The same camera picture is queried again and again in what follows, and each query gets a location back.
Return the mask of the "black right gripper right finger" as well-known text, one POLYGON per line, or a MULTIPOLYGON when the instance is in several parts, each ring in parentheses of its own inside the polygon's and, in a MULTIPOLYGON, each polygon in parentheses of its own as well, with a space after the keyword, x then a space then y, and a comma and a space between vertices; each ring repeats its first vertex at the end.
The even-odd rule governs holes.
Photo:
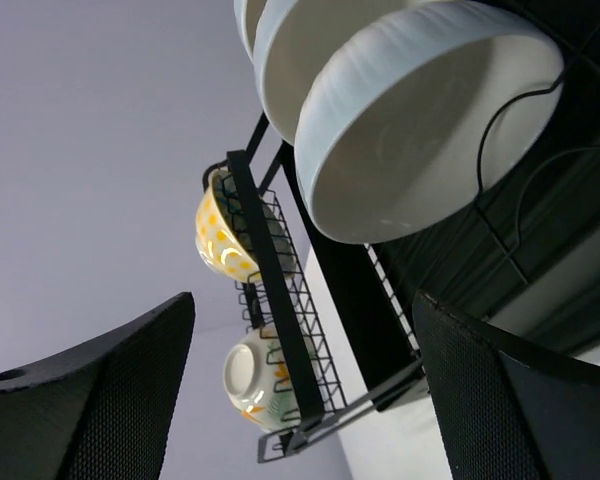
POLYGON ((600 479, 600 366, 419 291, 416 338, 455 479, 600 479))

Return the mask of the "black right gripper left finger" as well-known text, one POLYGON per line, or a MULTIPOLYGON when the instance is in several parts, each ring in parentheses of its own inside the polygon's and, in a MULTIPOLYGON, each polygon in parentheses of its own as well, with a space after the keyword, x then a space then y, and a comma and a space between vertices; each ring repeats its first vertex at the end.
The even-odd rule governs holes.
POLYGON ((182 292, 0 373, 0 479, 157 479, 193 337, 182 292))

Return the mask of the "white bowl front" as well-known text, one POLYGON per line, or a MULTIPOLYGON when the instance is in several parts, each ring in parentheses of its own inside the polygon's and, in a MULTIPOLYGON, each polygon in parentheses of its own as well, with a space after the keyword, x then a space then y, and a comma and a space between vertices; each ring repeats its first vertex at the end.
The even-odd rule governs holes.
POLYGON ((560 98, 557 44, 475 1, 383 16, 325 64, 295 135, 315 227, 347 244, 394 240, 454 214, 498 183, 560 98))

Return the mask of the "white bowl back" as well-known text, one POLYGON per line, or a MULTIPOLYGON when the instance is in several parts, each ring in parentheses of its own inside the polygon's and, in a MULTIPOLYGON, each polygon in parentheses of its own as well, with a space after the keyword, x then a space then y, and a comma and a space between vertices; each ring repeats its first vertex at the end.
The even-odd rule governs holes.
POLYGON ((238 34, 250 61, 253 60, 253 48, 256 30, 266 0, 234 0, 234 17, 238 34))

